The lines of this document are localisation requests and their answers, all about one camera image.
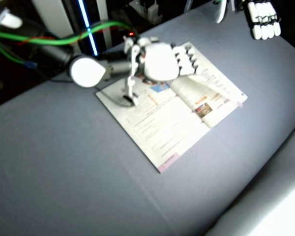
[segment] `open book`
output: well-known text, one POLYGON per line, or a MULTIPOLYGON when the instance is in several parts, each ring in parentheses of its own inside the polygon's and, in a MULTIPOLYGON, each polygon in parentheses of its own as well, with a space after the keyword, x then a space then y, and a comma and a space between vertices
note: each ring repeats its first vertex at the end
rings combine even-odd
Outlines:
POLYGON ((159 172, 247 99, 211 62, 197 54, 202 67, 198 75, 163 84, 136 78, 133 91, 138 95, 137 107, 129 107, 123 98, 124 80, 96 93, 159 172), (225 94, 228 97, 221 95, 225 91, 231 91, 225 94))

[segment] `blue light strip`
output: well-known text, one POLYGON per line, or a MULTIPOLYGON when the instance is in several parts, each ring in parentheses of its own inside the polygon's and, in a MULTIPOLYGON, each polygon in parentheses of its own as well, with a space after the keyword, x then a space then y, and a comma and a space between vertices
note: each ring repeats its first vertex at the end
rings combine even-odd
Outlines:
MULTIPOLYGON (((80 5, 80 9, 81 9, 81 12, 82 12, 82 16, 83 16, 85 26, 88 28, 88 31, 90 32, 89 19, 88 19, 88 15, 87 15, 87 12, 86 12, 85 7, 84 7, 83 0, 78 0, 78 1, 79 1, 79 5, 80 5)), ((96 45, 95 45, 95 40, 93 38, 93 34, 89 33, 88 37, 89 37, 89 40, 90 40, 90 44, 92 45, 94 55, 97 56, 98 53, 97 53, 97 49, 96 49, 96 45)))

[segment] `table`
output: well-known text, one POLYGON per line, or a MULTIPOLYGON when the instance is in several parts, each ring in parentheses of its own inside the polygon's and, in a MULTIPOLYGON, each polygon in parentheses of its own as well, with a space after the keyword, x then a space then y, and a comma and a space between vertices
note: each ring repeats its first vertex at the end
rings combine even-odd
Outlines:
POLYGON ((0 236, 199 235, 295 127, 295 48, 208 3, 145 33, 190 41, 248 95, 159 174, 93 89, 45 82, 0 106, 0 236))

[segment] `blue picture on page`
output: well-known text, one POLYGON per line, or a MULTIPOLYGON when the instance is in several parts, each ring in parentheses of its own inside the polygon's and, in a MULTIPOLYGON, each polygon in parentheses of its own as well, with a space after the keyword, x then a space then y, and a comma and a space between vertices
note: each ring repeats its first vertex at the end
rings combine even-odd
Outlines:
POLYGON ((166 89, 169 89, 169 86, 166 83, 159 83, 157 85, 152 86, 151 89, 153 89, 155 92, 161 92, 166 89))

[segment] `green cable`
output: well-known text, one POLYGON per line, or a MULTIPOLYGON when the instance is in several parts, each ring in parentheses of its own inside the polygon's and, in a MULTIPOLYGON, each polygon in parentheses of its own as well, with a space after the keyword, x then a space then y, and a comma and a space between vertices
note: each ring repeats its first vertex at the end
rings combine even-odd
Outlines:
POLYGON ((29 43, 35 43, 35 44, 67 45, 67 44, 77 42, 78 40, 87 37, 90 33, 95 33, 95 32, 100 31, 102 29, 113 27, 113 26, 121 26, 121 27, 125 27, 127 29, 131 29, 131 27, 126 23, 112 21, 112 22, 103 23, 99 26, 95 26, 95 27, 91 28, 90 31, 86 31, 86 32, 82 33, 81 35, 77 35, 77 36, 74 36, 71 38, 66 38, 66 39, 57 39, 57 40, 38 39, 38 38, 31 39, 30 37, 27 37, 27 36, 20 36, 20 35, 16 35, 16 34, 3 33, 3 32, 0 32, 0 38, 10 39, 10 40, 14 40, 14 41, 29 40, 29 43))
POLYGON ((22 60, 19 60, 15 57, 13 57, 12 55, 10 55, 9 53, 7 53, 1 46, 0 46, 0 52, 9 60, 15 62, 15 63, 19 63, 19 64, 24 64, 25 62, 22 60))

